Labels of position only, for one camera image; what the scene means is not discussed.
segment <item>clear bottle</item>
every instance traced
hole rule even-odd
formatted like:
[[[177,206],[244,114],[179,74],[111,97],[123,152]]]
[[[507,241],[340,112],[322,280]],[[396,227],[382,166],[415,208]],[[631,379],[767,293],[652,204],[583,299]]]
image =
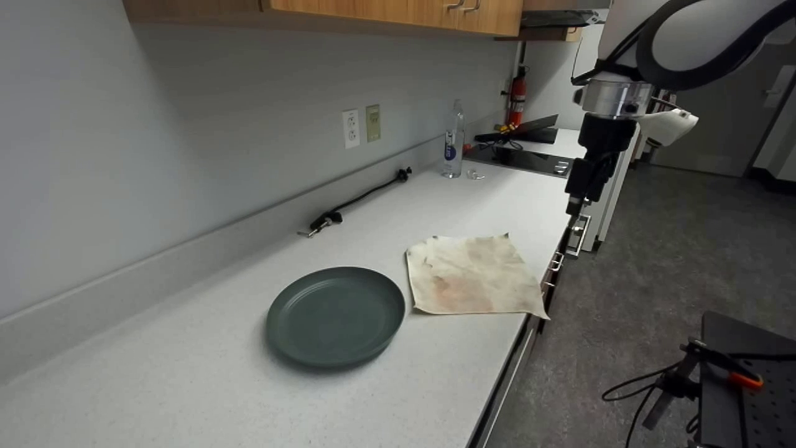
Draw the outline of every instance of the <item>clear bottle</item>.
[[[450,130],[444,131],[444,146],[442,146],[442,162],[439,162],[439,175],[442,176],[460,176],[461,175],[461,143],[465,143],[465,131],[461,131],[465,112],[461,104],[454,99],[453,102],[453,121]]]

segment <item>plate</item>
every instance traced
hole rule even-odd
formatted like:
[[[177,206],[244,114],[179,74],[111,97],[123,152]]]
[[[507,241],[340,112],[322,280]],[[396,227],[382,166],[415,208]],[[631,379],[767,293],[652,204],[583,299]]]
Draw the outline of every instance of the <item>plate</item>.
[[[348,369],[374,358],[404,314],[400,289],[382,274],[340,265],[300,277],[267,308],[266,340],[311,369]]]

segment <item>wooden cabinet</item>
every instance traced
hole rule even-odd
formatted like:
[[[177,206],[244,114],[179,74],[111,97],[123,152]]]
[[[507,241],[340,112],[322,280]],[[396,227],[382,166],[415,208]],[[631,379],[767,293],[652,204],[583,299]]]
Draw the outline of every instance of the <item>wooden cabinet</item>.
[[[139,22],[245,22],[266,15],[321,15],[514,36],[521,0],[123,0]]]
[[[521,0],[521,10],[606,10],[608,0]]]

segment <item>floor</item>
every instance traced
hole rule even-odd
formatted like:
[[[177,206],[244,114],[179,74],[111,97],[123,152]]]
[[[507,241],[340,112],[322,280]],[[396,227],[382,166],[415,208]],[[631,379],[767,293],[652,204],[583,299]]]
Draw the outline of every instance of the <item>floor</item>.
[[[751,180],[631,170],[608,241],[563,265],[553,320],[524,358],[489,446],[621,446],[637,401],[602,402],[599,394],[678,360],[701,310],[796,339],[796,197]],[[687,446],[694,414],[673,402],[631,446]]]

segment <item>napkin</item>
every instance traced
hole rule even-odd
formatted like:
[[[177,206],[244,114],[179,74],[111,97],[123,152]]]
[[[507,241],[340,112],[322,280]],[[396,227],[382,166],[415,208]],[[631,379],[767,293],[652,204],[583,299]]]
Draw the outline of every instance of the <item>napkin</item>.
[[[540,280],[510,237],[434,237],[404,251],[413,307],[424,314],[531,314],[545,310]]]

